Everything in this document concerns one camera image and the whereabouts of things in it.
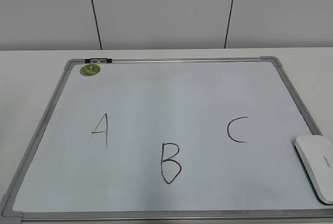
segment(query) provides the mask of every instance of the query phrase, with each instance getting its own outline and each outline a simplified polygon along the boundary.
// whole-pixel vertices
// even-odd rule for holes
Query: whiteboard frame
[[[271,62],[288,92],[294,100],[312,134],[321,132],[309,111],[291,84],[280,61],[273,56],[239,58],[200,58],[200,59],[72,59],[64,72],[48,103],[44,115],[28,145],[15,176],[0,202],[0,224],[21,223],[23,221],[110,221],[112,223],[222,223],[222,222],[297,222],[297,221],[332,221],[333,209],[285,209],[285,210],[211,210],[211,211],[105,211],[105,212],[64,212],[64,213],[23,213],[13,211],[15,197],[23,182],[25,173],[35,155],[51,115],[61,96],[66,81],[75,65],[98,63],[133,64],[133,63],[231,63],[231,62]]]

